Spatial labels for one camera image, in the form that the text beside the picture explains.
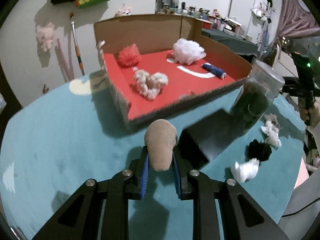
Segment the person right hand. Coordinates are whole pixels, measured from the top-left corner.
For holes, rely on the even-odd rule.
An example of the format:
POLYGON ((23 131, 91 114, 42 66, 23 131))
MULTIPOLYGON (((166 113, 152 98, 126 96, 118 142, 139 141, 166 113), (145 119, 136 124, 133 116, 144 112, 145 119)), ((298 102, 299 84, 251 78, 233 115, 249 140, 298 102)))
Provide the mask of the person right hand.
POLYGON ((313 106, 309 109, 306 109, 305 99, 298 98, 298 109, 300 118, 306 122, 310 121, 308 126, 315 128, 319 123, 319 101, 315 101, 313 106))

